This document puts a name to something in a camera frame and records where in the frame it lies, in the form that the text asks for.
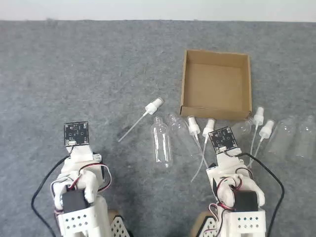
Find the transparent bottle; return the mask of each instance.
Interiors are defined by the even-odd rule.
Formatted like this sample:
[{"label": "transparent bottle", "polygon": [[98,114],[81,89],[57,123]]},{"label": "transparent bottle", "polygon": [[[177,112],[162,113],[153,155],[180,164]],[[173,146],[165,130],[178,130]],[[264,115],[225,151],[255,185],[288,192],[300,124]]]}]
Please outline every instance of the transparent bottle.
[{"label": "transparent bottle", "polygon": [[161,117],[154,118],[151,127],[154,142],[154,157],[158,166],[169,168],[171,166],[171,147],[168,126],[163,123]]},{"label": "transparent bottle", "polygon": [[315,118],[309,115],[299,126],[295,139],[296,158],[312,159],[316,140]]},{"label": "transparent bottle", "polygon": [[268,157],[282,159],[286,156],[296,132],[296,123],[295,116],[288,116],[277,123],[266,148]]},{"label": "transparent bottle", "polygon": [[250,118],[245,121],[235,123],[231,128],[236,140],[240,139],[243,136],[249,135],[252,125],[253,122]]},{"label": "transparent bottle", "polygon": [[185,151],[185,155],[190,156],[200,154],[193,136],[189,133],[189,128],[185,120],[174,113],[167,114],[165,119],[172,137],[175,138],[173,145],[177,144],[177,150],[180,152]]}]

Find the perforated plastic bracket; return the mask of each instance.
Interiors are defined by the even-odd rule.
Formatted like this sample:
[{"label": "perforated plastic bracket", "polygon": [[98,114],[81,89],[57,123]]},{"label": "perforated plastic bracket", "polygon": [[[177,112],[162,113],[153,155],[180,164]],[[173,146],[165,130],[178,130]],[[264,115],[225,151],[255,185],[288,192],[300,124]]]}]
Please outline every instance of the perforated plastic bracket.
[{"label": "perforated plastic bracket", "polygon": [[114,218],[111,224],[112,237],[130,237],[120,216]]},{"label": "perforated plastic bracket", "polygon": [[95,206],[58,215],[59,228],[62,236],[86,231],[98,226]]},{"label": "perforated plastic bracket", "polygon": [[264,210],[248,212],[230,212],[227,214],[229,233],[265,233],[266,212]]},{"label": "perforated plastic bracket", "polygon": [[217,223],[213,217],[208,217],[198,237],[214,237],[217,235]]}]

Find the spray head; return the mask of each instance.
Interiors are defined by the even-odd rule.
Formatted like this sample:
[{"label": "spray head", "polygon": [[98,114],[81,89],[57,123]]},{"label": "spray head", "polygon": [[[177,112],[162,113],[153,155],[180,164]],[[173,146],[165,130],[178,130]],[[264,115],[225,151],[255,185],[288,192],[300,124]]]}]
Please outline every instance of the spray head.
[{"label": "spray head", "polygon": [[215,124],[215,119],[209,118],[207,120],[207,124],[203,130],[203,137],[207,138],[208,134],[212,131],[214,131],[214,124]]},{"label": "spray head", "polygon": [[259,132],[261,139],[269,139],[270,138],[274,124],[275,124],[275,122],[271,119],[269,119],[266,122],[266,124],[261,128],[261,130]]},{"label": "spray head", "polygon": [[163,99],[158,97],[156,100],[153,102],[149,103],[146,107],[145,110],[148,114],[153,115],[154,112],[157,111],[157,109],[163,104]]},{"label": "spray head", "polygon": [[264,113],[265,109],[262,106],[259,106],[257,108],[257,112],[255,114],[255,116],[253,117],[253,124],[256,126],[261,126],[263,125],[263,113]]},{"label": "spray head", "polygon": [[197,136],[201,131],[198,127],[197,121],[193,116],[188,116],[189,132],[191,136]]}]

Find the circuit board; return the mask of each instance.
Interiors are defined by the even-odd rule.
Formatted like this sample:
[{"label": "circuit board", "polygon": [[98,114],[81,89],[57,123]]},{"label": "circuit board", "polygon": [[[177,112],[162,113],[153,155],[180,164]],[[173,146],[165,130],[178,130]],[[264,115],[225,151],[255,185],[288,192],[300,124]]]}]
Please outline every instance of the circuit board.
[{"label": "circuit board", "polygon": [[216,154],[220,154],[237,147],[236,139],[230,127],[217,129],[210,132],[208,135]]},{"label": "circuit board", "polygon": [[80,146],[89,144],[88,122],[70,122],[64,124],[64,144]]}]

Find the open cardboard box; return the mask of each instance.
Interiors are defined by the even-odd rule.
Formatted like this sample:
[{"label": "open cardboard box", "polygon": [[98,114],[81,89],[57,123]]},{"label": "open cardboard box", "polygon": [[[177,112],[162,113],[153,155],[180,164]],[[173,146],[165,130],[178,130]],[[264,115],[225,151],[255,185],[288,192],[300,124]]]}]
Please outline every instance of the open cardboard box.
[{"label": "open cardboard box", "polygon": [[242,120],[250,113],[248,55],[186,50],[180,115]]}]

